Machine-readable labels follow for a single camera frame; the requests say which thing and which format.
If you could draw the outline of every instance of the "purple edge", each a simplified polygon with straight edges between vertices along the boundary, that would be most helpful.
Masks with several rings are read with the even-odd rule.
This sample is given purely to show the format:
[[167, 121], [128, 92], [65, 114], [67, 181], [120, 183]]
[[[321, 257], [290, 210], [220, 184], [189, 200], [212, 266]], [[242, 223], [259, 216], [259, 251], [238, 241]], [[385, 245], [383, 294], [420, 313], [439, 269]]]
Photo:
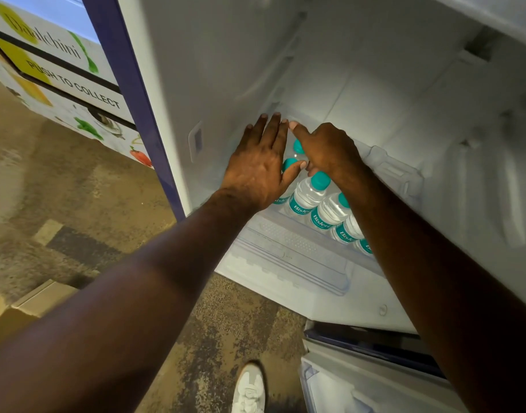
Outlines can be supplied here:
[[185, 212], [173, 180], [118, 0], [83, 0], [177, 221]]

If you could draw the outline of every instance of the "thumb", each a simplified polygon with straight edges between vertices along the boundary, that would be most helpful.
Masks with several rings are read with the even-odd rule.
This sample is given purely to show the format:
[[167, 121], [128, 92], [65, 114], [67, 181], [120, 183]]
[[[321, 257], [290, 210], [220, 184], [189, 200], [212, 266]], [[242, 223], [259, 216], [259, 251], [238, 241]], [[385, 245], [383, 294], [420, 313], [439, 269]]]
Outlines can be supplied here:
[[290, 130], [293, 132], [296, 138], [299, 139], [301, 142], [301, 145], [303, 144], [303, 141], [306, 139], [307, 136], [310, 135], [309, 131], [305, 126], [300, 124], [299, 122], [293, 121], [289, 124]]
[[290, 184], [294, 182], [301, 170], [304, 170], [306, 166], [307, 161], [297, 161], [284, 171], [282, 174], [282, 181], [280, 182], [280, 190], [282, 191], [282, 194], [287, 190]]

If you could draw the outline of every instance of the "sneaker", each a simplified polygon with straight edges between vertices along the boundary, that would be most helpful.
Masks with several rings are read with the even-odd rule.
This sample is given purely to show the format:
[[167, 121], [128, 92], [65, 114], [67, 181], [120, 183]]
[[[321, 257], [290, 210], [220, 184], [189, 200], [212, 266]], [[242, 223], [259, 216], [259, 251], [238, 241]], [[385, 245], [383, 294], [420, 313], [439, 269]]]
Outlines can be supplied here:
[[264, 413], [265, 382], [263, 372], [254, 362], [247, 363], [236, 381], [232, 413]]

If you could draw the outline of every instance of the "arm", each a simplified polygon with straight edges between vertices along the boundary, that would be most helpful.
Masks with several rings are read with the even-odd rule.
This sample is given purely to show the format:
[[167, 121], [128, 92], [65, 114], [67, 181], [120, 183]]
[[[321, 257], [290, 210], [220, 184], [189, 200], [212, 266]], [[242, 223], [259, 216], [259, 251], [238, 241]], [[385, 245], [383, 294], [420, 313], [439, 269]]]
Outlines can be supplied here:
[[135, 409], [234, 238], [299, 174], [280, 172], [288, 123], [266, 121], [201, 208], [0, 349], [0, 412]]
[[[526, 410], [526, 305], [412, 211], [330, 123], [291, 122], [311, 160], [347, 197], [404, 310], [473, 412]], [[326, 157], [333, 156], [333, 162]], [[515, 347], [498, 345], [503, 327]]]

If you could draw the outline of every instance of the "floor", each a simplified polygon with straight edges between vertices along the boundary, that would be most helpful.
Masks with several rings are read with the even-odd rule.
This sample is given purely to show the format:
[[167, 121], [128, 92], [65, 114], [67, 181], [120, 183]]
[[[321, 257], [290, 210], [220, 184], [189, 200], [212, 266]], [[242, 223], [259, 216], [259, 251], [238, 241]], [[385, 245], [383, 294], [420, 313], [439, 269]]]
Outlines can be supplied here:
[[[27, 110], [0, 84], [0, 292], [83, 287], [175, 223], [156, 173]], [[139, 412], [228, 412], [239, 367], [266, 369], [267, 412], [305, 411], [305, 319], [214, 274]]]

